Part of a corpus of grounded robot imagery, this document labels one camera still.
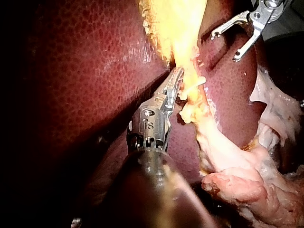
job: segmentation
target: yellow fat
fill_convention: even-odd
[[[204,83],[195,70],[197,40],[207,0],[139,0],[143,27],[157,53],[167,64],[185,69],[182,100],[194,104]]]

